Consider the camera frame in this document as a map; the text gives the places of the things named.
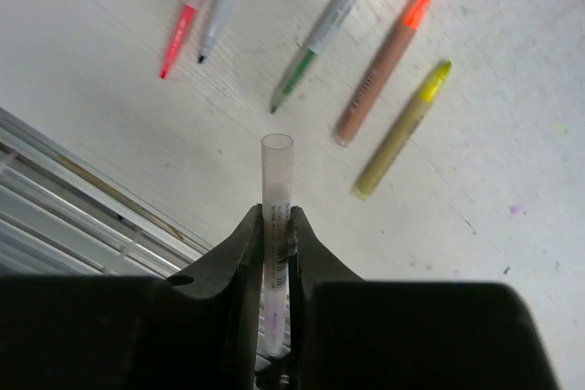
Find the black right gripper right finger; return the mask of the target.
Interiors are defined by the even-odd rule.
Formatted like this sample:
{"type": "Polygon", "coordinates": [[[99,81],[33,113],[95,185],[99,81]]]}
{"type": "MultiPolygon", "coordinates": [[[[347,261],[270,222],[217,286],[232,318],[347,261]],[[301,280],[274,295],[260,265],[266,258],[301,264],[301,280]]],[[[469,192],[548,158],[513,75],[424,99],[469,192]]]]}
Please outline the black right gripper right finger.
{"type": "Polygon", "coordinates": [[[291,355],[301,389],[555,389],[531,313],[494,282],[366,281],[292,209],[291,355]]]}

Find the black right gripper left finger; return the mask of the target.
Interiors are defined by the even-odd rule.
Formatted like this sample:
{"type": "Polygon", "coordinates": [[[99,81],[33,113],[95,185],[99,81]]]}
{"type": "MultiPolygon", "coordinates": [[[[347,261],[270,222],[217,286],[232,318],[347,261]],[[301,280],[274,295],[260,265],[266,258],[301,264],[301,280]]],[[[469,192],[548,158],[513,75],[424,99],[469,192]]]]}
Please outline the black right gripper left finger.
{"type": "Polygon", "coordinates": [[[167,279],[4,276],[4,389],[249,389],[261,208],[167,279]]]}

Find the pink label clear pen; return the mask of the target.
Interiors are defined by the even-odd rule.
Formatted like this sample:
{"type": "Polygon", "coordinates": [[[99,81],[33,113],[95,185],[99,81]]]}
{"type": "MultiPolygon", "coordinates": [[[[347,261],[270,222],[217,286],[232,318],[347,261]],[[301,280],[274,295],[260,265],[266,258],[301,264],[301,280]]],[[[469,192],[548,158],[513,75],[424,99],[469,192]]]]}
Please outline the pink label clear pen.
{"type": "Polygon", "coordinates": [[[264,340],[266,352],[272,357],[281,353],[285,335],[292,181],[293,139],[282,133],[264,136],[261,139],[264,340]]]}

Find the orange highlighter pen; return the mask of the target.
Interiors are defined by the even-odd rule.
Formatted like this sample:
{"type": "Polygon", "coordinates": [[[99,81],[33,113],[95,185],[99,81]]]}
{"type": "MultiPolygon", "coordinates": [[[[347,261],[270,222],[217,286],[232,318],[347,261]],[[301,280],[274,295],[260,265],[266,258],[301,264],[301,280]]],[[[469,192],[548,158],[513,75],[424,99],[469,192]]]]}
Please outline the orange highlighter pen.
{"type": "Polygon", "coordinates": [[[431,0],[409,0],[404,7],[335,126],[337,144],[347,146],[355,138],[408,49],[430,4],[431,0]]]}

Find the yellow highlighter pen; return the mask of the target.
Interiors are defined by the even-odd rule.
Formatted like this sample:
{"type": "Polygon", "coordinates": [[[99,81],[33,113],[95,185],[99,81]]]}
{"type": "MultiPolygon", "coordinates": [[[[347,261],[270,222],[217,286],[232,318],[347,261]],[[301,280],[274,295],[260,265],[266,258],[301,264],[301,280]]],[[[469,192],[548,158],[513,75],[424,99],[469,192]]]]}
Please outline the yellow highlighter pen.
{"type": "Polygon", "coordinates": [[[403,107],[353,187],[354,195],[367,200],[389,167],[395,162],[412,134],[423,121],[452,70],[450,60],[443,60],[429,73],[403,107]]]}

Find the green label clear pen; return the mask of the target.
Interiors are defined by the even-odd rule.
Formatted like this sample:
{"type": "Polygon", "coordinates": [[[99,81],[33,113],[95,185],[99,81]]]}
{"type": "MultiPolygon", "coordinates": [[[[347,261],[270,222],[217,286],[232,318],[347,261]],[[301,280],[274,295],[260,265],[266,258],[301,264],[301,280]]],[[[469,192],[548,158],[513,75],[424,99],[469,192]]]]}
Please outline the green label clear pen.
{"type": "Polygon", "coordinates": [[[270,114],[275,113],[292,96],[313,62],[325,52],[342,28],[356,1],[330,0],[273,92],[270,114]]]}

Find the aluminium frame rail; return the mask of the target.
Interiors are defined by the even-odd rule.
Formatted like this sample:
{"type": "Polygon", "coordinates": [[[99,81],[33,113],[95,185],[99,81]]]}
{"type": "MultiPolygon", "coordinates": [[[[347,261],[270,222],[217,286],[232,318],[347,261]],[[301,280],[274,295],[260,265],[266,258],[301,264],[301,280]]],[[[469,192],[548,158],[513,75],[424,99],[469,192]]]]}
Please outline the aluminium frame rail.
{"type": "Polygon", "coordinates": [[[1,271],[169,277],[211,245],[1,112],[1,271]]]}

